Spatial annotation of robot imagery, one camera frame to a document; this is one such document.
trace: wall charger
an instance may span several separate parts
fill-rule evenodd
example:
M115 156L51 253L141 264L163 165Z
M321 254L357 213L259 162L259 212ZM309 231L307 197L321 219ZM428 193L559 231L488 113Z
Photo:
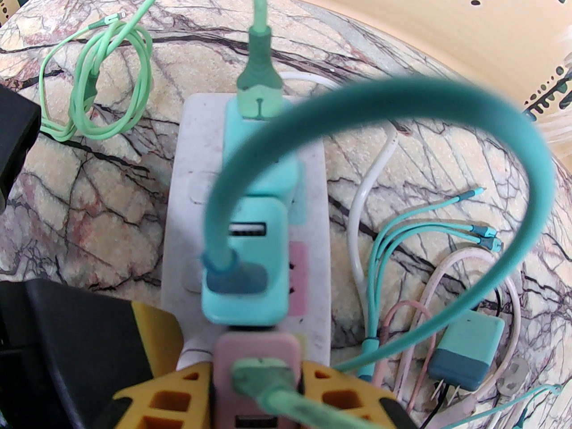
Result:
M288 101L283 100L284 106L288 106ZM237 98L230 99L225 113L223 165L266 125L266 121L243 118ZM202 310L212 323L272 326L286 317L290 295L288 210L301 171L295 154L277 160L251 184L239 202L229 234L241 265L248 267L248 278L204 272Z
M451 323L429 361L434 380L476 391L495 357L505 322L468 310Z

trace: power strip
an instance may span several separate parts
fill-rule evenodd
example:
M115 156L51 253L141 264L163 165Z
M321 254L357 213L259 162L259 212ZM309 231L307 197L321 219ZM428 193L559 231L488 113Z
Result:
M184 105L169 193L163 257L161 307L172 312L185 346L179 368L212 360L217 338L227 330L201 310L203 214L223 160L225 109L235 94L194 94ZM300 99L287 97L290 102ZM331 269L324 147L298 151L302 183L289 211L290 299L278 329L299 337L304 359L329 365Z

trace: blue charger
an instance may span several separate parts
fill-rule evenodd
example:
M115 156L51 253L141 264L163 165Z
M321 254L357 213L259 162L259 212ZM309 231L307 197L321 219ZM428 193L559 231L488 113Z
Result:
M429 376L476 391L492 364L504 328L499 317L466 311L447 327L429 361Z
M284 99L284 106L290 103ZM223 165L265 121L244 119L237 98L227 103ZM272 326L288 314L290 260L288 210L302 177L295 154L282 157L256 178L235 210L229 243L237 252L249 285L208 274L202 280L202 311L215 324Z

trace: marble table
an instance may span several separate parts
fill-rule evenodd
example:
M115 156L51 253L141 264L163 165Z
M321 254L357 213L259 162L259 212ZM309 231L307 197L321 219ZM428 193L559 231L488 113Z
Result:
M120 10L133 14L142 1L31 0L0 30L0 81L37 101L39 64L53 45L106 14ZM346 17L294 0L269 3L274 60L280 70L319 73L333 80L413 72L456 76L411 47ZM233 92L235 78L245 65L250 8L250 0L158 0L141 21L155 41L153 92L145 117L133 130L107 141L77 137L60 144L44 136L38 139L0 217L3 280L50 278L159 304L163 227L181 106L195 92ZM47 68L48 108L56 120L66 116L75 59L84 41L80 37L69 43ZM108 122L121 116L137 69L135 52L128 46L104 63L94 120ZM297 82L289 82L286 89L290 94L319 92L311 84ZM438 217L490 223L504 241L510 241L527 198L525 176L513 156L486 135L441 121L396 124L398 150L378 179L362 217L364 261L375 231L388 217L468 186L487 190L440 211ZM382 130L367 129L325 140L335 361L356 354L364 335L345 228L356 186L384 139ZM568 428L572 421L572 384L568 384L572 357L566 353L572 347L568 234L572 178L556 162L555 170L558 191L550 221L513 274L524 316L517 354L531 366L527 386L566 385L559 398L546 396L535 403L527 424L541 429ZM423 235L399 247L384 279L383 314L398 299L417 298L435 265L459 245L443 236ZM469 261L458 266L438 290L435 310L484 270ZM509 324L511 304L507 297L504 300L502 316ZM484 312L493 313L494 308L494 298L482 304ZM398 335L409 319L410 312L400 312L392 334ZM421 347L416 351L415 370L423 357ZM425 399L418 399L413 413L417 421L433 407L426 399L430 389L427 380ZM490 408L497 399L491 393L479 409Z

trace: teal cable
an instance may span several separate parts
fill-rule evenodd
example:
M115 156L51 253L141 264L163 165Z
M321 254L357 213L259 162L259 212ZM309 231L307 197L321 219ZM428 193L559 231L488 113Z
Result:
M237 103L245 119L266 120L284 109L282 78L272 65L272 30L268 3L254 0L254 23L248 31L248 62L236 80Z
M254 2L254 23L252 30L256 33L264 33L268 27L268 1L253 0Z
M137 26L143 15L149 11L156 0L145 0L135 15L126 23L120 21L118 15L111 16L113 20L105 18L95 24L77 31L56 45L44 59L39 72L39 95L42 107L41 131L51 135L57 141L67 141L76 131L90 139L108 139L120 132L131 129L143 116L149 92L151 92L151 52L153 49L151 35L143 28ZM84 46L78 57L74 72L73 88L71 90L68 121L65 125L54 122L47 114L44 73L48 61L66 43L86 33L88 30L109 25L107 30L92 37ZM125 114L117 121L104 126L98 126L87 116L96 95L96 83L100 75L101 64L123 41L128 41L137 51L141 70L135 82L133 95Z
M440 331L485 298L535 245L551 211L554 170L550 151L531 121L504 100L471 84L426 77L350 84L298 104L252 135L221 170L206 205L202 262L209 272L239 278L244 267L229 245L228 227L237 202L257 176L284 154L324 135L405 117L463 122L499 139L515 153L527 174L527 209L511 245L472 288L417 329L377 351L339 364L341 371L387 358Z
M453 204L456 204L457 202L460 202L461 200L464 200L466 198L471 198L474 196L478 196L479 194L481 194L482 192L484 192L484 188L476 188L476 189L471 189L468 190L467 192L463 192L462 194L458 194L453 198L450 198L448 200L445 200L444 202L440 202L438 204L433 204L433 205L427 205L427 206L421 206L419 208L416 208L412 211L406 212L406 213L402 213L399 216L395 217L394 219L392 219L382 230L379 231L377 237L375 238L374 241L374 245L372 247L372 250L374 249L378 249L380 246L380 243L382 242L383 238L385 237L385 235L388 233L388 231L390 231L397 223L402 222L403 220L406 220L407 218L411 217L411 216L415 216L415 215L420 215L422 213L427 213L429 211L434 211L434 210L438 210L441 208L445 208L446 206L450 206ZM368 274L371 274L374 271L374 266L375 266L375 258L376 255L374 255L374 252L372 251L372 253L370 254L370 262L369 262L369 268L368 268Z
M433 225L408 225L404 227L399 227L396 231L391 233L384 239L380 248L382 249L382 254L378 261L378 266L374 273L368 274L367 279L367 297L368 297L368 327L366 330L366 336L368 337L375 337L377 330L378 330L378 323L379 323L379 312L380 312L380 301L382 296L382 283L383 283L383 274L387 262L389 261L391 254L395 249L406 239L413 235L417 235L418 233L425 233L425 232L441 232L446 233L448 235L453 235L455 237L459 237L460 239L464 239L466 241L470 241L472 243L478 244L480 242L479 237L475 237L474 235L469 235L460 231L455 231L450 229L449 227L440 227L440 226L433 226Z
M395 231L393 231L391 233L391 235L385 235L384 237L382 237L382 241L381 243L376 247L374 245L374 247L371 250L370 253L370 263L373 263L375 265L375 263L380 259L381 254L383 254L383 250L387 247L387 243L389 241L391 241L391 239L389 239L388 237L390 236L395 236L395 232L396 231L408 231L409 229L414 229L415 227L421 227L421 226L425 226L425 225L434 225L437 227L446 227L447 229L451 229L452 231L465 231L465 232L471 232L472 231L472 225L470 224L460 224L460 223L446 223L446 222L441 222L441 221L419 221L416 223L408 223L405 226L399 227L398 229L395 229Z
M521 412L521 416L518 418L518 421L515 423L515 425L512 428L507 428L507 429L523 429L524 425L525 425L525 420L526 417L528 415L529 412L529 406L531 405L532 402L534 402L534 399L536 399L540 394L543 394L544 391L539 391L537 392L534 396L531 397L531 399L528 401L528 403L525 405L525 408L523 408L523 411Z
M534 399L539 394L542 394L543 392L546 392L546 391L549 391L552 394L554 394L555 396L558 396L560 394L560 392L562 391L562 386L560 386L559 384L555 384L555 385L543 384L543 385L539 386L538 388L530 390L529 392L521 395L519 398L511 400L510 402L508 402L504 405L499 405L498 407L494 407L494 408L487 410L487 411L484 411L482 413L472 415L468 418L462 419L461 421L457 421L456 423L453 423L451 425L446 425L445 427L443 427L443 429L453 429L454 427L457 427L460 425L465 425L466 423L470 423L471 421L474 421L476 419L480 419L480 418L483 418L485 416L489 416L489 415L492 415L494 413L497 413L499 411L506 410L507 408L512 407L514 404L518 404L519 402L521 402L525 399L528 399L530 396L533 396L533 399Z

